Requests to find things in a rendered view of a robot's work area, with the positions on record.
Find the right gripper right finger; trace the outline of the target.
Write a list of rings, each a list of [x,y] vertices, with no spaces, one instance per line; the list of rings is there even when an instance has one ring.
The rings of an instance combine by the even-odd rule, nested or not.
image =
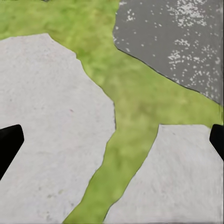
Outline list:
[[[224,161],[224,126],[214,124],[210,132],[210,142]]]

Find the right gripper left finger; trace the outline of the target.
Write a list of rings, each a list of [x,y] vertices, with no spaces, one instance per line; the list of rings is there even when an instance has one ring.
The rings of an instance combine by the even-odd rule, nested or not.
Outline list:
[[[20,124],[0,129],[0,180],[24,143]]]

